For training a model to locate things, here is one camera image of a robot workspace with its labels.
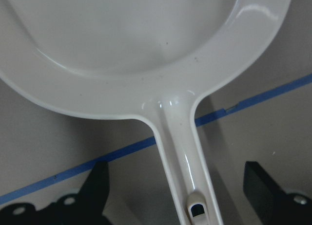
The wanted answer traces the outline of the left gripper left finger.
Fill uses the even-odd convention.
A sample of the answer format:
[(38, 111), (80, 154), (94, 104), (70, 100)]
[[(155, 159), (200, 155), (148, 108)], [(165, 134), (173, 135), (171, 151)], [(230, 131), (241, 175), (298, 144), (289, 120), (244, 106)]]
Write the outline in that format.
[(37, 210), (31, 203), (10, 204), (0, 210), (2, 225), (108, 225), (103, 215), (110, 191), (108, 163), (97, 162), (79, 189)]

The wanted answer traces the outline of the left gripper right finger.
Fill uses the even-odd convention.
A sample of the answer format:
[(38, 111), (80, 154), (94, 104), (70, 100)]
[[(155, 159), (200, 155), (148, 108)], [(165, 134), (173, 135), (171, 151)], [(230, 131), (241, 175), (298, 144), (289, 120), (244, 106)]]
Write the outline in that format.
[(310, 225), (312, 200), (286, 192), (256, 161), (244, 167), (243, 192), (263, 225)]

